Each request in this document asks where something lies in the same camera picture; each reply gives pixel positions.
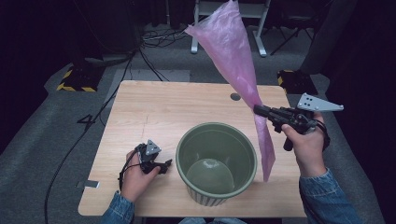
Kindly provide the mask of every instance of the person's left hand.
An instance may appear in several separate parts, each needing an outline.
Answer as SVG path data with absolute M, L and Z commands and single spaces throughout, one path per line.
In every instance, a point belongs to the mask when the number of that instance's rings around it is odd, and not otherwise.
M 131 154 L 132 151 L 126 155 L 126 160 L 128 160 Z M 161 168 L 157 166 L 146 175 L 140 169 L 140 165 L 136 165 L 138 163 L 138 155 L 137 153 L 135 153 L 128 164 L 128 166 L 135 166 L 127 169 L 123 177 L 121 196 L 130 201 L 131 203 L 136 202 L 136 200 L 140 197 L 140 195 L 142 195 L 142 193 L 146 190 L 154 177 L 157 176 L 157 174 L 161 170 Z

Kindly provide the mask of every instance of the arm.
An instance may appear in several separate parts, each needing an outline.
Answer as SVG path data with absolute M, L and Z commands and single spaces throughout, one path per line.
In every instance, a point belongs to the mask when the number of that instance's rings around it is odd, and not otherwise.
M 128 160 L 131 155 L 132 152 L 128 153 L 126 159 Z M 134 203 L 160 172 L 161 168 L 157 166 L 145 175 L 140 166 L 136 165 L 139 163 L 137 157 L 135 154 L 130 160 L 129 166 L 131 167 L 124 174 L 122 191 L 120 194 L 118 191 L 114 194 L 110 206 L 102 216 L 101 223 L 131 223 L 134 217 Z
M 314 119 L 323 122 L 317 113 Z M 282 131 L 293 142 L 300 168 L 300 194 L 309 223 L 361 223 L 355 209 L 323 161 L 323 132 L 301 135 L 289 125 Z

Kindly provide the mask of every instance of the blue denim jacket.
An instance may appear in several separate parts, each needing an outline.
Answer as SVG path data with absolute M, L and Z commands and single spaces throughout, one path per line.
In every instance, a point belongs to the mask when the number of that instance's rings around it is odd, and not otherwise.
M 328 169 L 317 177 L 300 177 L 300 194 L 308 223 L 362 223 L 352 204 Z M 102 216 L 101 223 L 130 224 L 134 204 L 118 192 Z M 246 224 L 237 218 L 215 218 L 211 224 Z M 205 224 L 200 217 L 186 217 L 180 224 Z

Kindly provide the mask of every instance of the plastic bag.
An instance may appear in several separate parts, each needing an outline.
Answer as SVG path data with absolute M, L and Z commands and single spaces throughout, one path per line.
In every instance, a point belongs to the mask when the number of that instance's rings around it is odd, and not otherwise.
M 248 34 L 239 13 L 237 1 L 222 4 L 212 15 L 185 30 L 195 37 L 212 59 L 221 75 L 252 109 L 262 105 Z M 275 162 L 274 145 L 266 125 L 266 118 L 254 115 L 262 154 L 264 181 L 268 181 Z

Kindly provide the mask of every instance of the wooden table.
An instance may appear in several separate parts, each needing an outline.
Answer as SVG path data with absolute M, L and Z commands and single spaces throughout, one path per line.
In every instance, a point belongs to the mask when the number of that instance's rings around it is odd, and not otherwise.
M 289 106 L 278 86 L 258 86 L 266 105 Z M 305 217 L 298 192 L 299 170 L 293 152 L 282 147 L 283 133 L 268 121 L 276 149 L 276 163 L 268 182 L 262 180 L 261 154 L 253 114 L 243 100 L 234 101 L 228 84 L 123 81 L 112 107 L 78 211 L 101 216 L 119 189 L 119 172 L 126 154 L 151 139 L 162 152 L 157 162 L 173 159 L 166 175 L 158 175 L 136 203 L 138 217 Z M 196 203 L 188 194 L 175 162 L 183 134 L 197 124 L 216 121 L 244 133 L 259 160 L 253 183 L 242 194 L 215 207 Z

